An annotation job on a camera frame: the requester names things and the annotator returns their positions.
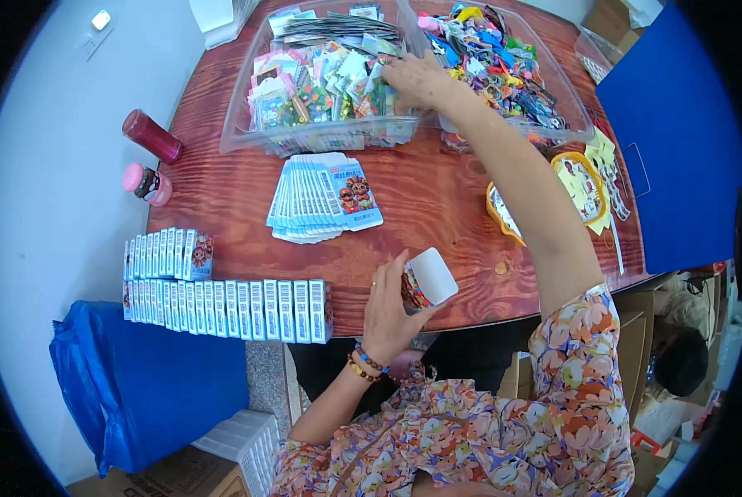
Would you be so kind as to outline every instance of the bottle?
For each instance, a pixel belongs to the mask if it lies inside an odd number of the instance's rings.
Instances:
[[[150,119],[141,109],[134,109],[123,122],[123,136],[138,143],[165,164],[178,160],[183,144]]]
[[[123,173],[123,188],[148,204],[163,207],[172,198],[172,182],[164,174],[132,162]]]

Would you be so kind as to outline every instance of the woman's left hand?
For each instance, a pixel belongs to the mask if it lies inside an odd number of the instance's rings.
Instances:
[[[392,262],[379,266],[371,284],[363,322],[363,350],[377,363],[389,365],[445,302],[408,316],[401,300],[401,274],[408,250]]]

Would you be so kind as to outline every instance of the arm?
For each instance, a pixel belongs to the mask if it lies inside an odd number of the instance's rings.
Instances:
[[[405,350],[410,339],[443,307],[440,304],[415,316],[407,315],[401,300],[401,274],[408,255],[409,252],[404,251],[395,260],[376,270],[366,304],[363,350],[370,359],[385,366],[389,366]],[[357,351],[352,352],[352,358],[366,374],[374,377],[381,374],[361,360]],[[297,442],[327,445],[333,433],[351,421],[354,410],[369,386],[371,382],[352,371],[347,361],[337,378],[297,420],[288,437]]]
[[[382,75],[406,105],[443,113],[473,147],[531,252],[543,318],[603,281],[589,233],[553,168],[534,146],[431,51],[407,54]]]

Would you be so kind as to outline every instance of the black pants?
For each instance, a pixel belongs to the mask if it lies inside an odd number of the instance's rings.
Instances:
[[[477,391],[498,391],[512,352],[518,341],[505,325],[488,326],[440,333],[421,362],[426,374],[437,369],[437,379],[473,379]],[[346,354],[354,349],[352,338],[333,338],[326,345],[289,343],[296,364],[296,379],[311,402],[315,401],[346,365]],[[355,416],[366,411],[380,411],[380,404],[396,392],[396,384],[387,376],[371,385],[357,406]]]

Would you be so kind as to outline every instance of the blue plastic bag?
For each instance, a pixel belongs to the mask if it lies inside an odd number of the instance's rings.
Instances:
[[[244,342],[123,320],[77,301],[48,347],[70,414],[109,467],[137,473],[246,409]]]

